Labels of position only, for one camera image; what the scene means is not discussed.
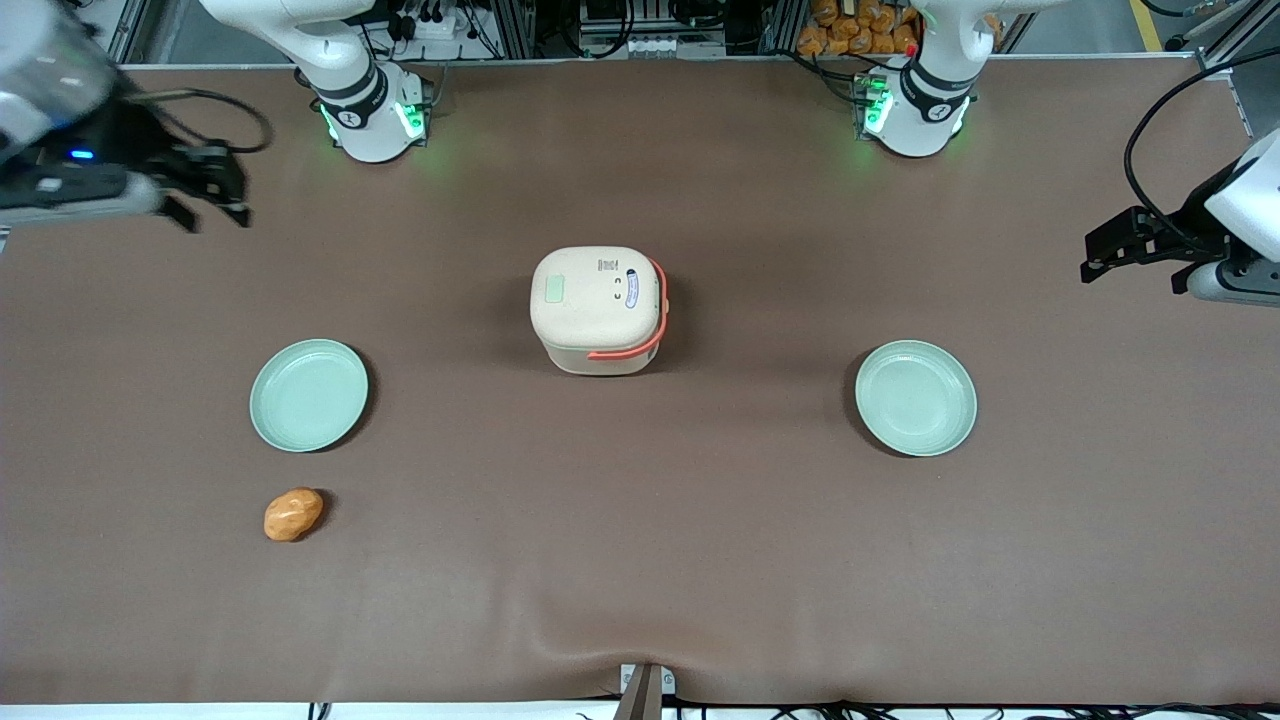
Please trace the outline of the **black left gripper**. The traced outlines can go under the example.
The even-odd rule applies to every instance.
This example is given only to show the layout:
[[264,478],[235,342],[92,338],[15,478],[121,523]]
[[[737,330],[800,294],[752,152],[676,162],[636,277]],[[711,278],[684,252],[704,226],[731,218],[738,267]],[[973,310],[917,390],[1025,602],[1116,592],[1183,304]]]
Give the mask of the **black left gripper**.
[[1085,260],[1079,265],[1080,282],[1089,284],[1108,269],[1162,261],[1192,263],[1170,278],[1174,295],[1189,292],[1190,278],[1202,263],[1219,260],[1219,247],[1197,243],[1162,222],[1149,210],[1129,208],[1085,234]]

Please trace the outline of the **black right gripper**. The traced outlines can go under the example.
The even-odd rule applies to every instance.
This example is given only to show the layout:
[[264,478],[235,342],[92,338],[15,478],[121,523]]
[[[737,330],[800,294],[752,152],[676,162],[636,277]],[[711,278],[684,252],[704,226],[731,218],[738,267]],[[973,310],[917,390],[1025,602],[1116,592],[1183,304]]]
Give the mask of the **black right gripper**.
[[[192,145],[173,135],[151,106],[113,100],[86,118],[50,132],[50,161],[70,172],[72,187],[90,197],[123,191],[141,178],[161,190],[177,190],[221,206],[238,227],[250,228],[247,179],[223,141]],[[197,234],[200,218],[184,202],[166,196],[160,215]]]

